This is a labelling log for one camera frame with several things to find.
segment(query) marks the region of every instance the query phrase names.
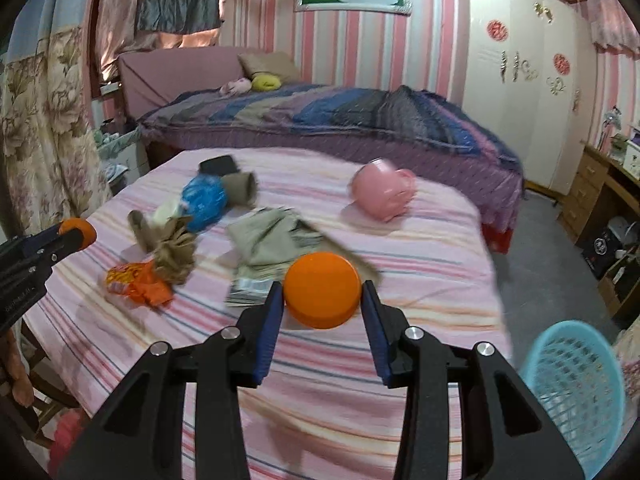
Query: beige pillow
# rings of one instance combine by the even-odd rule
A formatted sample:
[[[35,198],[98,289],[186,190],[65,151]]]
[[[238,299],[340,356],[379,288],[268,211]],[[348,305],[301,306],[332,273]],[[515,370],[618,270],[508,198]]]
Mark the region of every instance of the beige pillow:
[[[253,79],[257,73],[267,72],[278,76],[283,83],[297,83],[302,81],[300,70],[284,52],[271,52],[269,54],[238,54],[238,59],[244,73],[249,79]]]

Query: purple bed skirt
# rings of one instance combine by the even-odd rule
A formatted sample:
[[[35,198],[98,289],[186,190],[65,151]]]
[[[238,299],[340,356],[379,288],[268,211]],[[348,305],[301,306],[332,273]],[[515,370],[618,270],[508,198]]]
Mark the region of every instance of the purple bed skirt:
[[[298,136],[252,132],[244,128],[216,128],[215,131],[185,128],[180,134],[164,133],[140,126],[146,142],[156,140],[182,150],[200,148],[303,148],[366,164],[375,158],[391,160],[417,176],[451,186],[480,211],[482,224],[503,233],[513,229],[522,196],[522,176],[481,158],[451,155],[416,144],[342,135]]]

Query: white storage box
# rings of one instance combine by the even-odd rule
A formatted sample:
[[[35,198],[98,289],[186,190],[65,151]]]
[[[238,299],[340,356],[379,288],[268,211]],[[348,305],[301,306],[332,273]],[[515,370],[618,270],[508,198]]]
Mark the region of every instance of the white storage box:
[[[622,167],[640,180],[640,146],[630,140],[626,142],[625,163]]]

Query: headboard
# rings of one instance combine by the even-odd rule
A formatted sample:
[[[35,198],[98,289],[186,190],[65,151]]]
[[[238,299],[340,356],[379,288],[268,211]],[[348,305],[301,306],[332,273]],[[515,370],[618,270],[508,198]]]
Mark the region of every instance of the headboard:
[[[202,46],[120,54],[118,66],[127,104],[135,120],[180,94],[218,88],[244,76],[238,54],[254,48]]]

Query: blue plastic bag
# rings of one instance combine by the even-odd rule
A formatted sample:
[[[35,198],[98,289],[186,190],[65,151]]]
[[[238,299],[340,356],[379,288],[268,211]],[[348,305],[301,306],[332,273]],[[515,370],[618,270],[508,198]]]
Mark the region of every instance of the blue plastic bag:
[[[225,189],[216,176],[199,173],[182,190],[182,209],[193,217],[187,224],[192,233],[203,231],[222,217],[226,207]]]

